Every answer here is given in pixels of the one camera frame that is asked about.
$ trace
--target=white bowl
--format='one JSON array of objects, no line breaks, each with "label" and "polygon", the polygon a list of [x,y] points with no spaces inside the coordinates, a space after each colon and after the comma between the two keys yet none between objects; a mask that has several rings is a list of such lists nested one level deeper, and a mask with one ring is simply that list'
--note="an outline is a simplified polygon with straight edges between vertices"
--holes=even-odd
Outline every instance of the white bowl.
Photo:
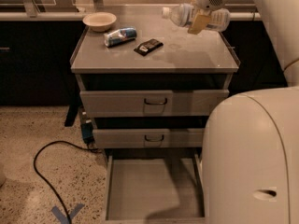
[{"label": "white bowl", "polygon": [[108,30],[116,21],[116,16],[108,12],[96,12],[84,17],[84,24],[91,27],[95,32]]}]

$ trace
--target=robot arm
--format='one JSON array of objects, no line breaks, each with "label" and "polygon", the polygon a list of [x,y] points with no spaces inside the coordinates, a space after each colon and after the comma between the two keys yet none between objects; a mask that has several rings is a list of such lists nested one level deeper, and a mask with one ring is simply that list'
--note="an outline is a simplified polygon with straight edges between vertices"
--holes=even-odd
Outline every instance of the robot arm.
[{"label": "robot arm", "polygon": [[[210,22],[211,11],[227,0],[192,0],[198,7],[188,33],[199,34]],[[289,86],[299,85],[299,0],[254,0]]]},{"label": "robot arm", "polygon": [[[290,87],[213,110],[202,153],[206,224],[299,223],[299,0],[254,2]],[[196,1],[212,9],[206,3]]]}]

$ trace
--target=white robot body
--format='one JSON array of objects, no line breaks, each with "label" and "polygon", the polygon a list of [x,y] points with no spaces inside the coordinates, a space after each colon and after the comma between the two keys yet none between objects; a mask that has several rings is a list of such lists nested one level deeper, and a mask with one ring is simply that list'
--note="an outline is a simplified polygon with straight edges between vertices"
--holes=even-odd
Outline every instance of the white robot body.
[{"label": "white robot body", "polygon": [[206,224],[299,223],[299,88],[233,96],[203,147]]}]

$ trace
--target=open drawer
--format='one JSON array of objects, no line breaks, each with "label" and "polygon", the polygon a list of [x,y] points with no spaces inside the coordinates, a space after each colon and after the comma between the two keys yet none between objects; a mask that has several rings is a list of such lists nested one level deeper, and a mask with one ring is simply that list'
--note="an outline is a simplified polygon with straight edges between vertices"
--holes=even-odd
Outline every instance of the open drawer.
[{"label": "open drawer", "polygon": [[113,150],[102,223],[204,223],[199,173],[195,148]]}]

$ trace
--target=speckled floor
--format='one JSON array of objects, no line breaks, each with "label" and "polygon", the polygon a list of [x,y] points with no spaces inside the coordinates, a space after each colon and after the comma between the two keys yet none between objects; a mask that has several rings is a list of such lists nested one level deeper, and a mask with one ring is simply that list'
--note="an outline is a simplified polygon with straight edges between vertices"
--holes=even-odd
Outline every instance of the speckled floor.
[{"label": "speckled floor", "polygon": [[[0,188],[1,224],[67,223],[64,209],[33,166],[36,153],[49,142],[65,140],[86,147],[79,116],[73,127],[64,126],[67,110],[66,106],[0,106],[0,163],[7,177]],[[73,223],[101,223],[106,182],[101,153],[59,144],[40,154],[37,168],[69,212],[75,209]]]}]

